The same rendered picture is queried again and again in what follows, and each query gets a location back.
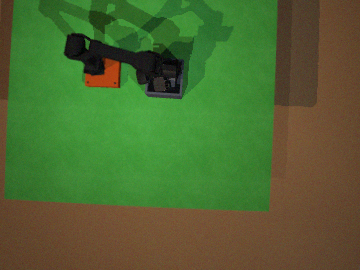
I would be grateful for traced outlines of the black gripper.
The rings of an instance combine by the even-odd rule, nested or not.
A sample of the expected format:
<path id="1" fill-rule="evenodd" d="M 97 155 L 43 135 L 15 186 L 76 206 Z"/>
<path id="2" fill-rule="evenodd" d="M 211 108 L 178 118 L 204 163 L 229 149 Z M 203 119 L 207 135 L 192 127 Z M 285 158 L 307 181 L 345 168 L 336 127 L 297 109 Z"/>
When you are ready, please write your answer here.
<path id="1" fill-rule="evenodd" d="M 172 61 L 169 61 L 169 62 L 180 63 L 178 59 L 175 59 L 175 60 L 172 60 Z M 182 74 L 182 71 L 181 71 L 181 66 L 180 66 L 179 75 L 181 75 L 181 74 Z M 151 75 L 148 75 L 148 74 L 144 74 L 144 73 L 141 73 L 141 71 L 136 70 L 136 77 L 137 77 L 138 84 L 143 85 L 143 84 L 148 83 L 148 81 L 146 79 L 146 77 L 148 77 L 148 76 L 149 76 L 151 82 L 153 82 L 152 77 L 157 77 L 157 76 L 151 76 Z"/>

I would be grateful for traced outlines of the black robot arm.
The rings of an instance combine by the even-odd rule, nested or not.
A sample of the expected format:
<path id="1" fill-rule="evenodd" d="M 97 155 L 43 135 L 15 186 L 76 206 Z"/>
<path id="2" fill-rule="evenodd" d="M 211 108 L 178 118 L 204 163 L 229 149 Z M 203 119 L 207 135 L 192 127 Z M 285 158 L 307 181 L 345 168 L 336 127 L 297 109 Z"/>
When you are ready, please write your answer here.
<path id="1" fill-rule="evenodd" d="M 85 48 L 84 38 L 90 41 L 88 50 Z M 81 61 L 85 64 L 84 73 L 91 75 L 104 74 L 103 58 L 130 64 L 141 73 L 157 76 L 152 77 L 156 92 L 169 90 L 171 81 L 167 77 L 178 78 L 180 72 L 180 63 L 163 61 L 164 56 L 160 53 L 151 50 L 138 52 L 122 50 L 90 39 L 82 33 L 67 35 L 64 55 L 67 59 Z"/>

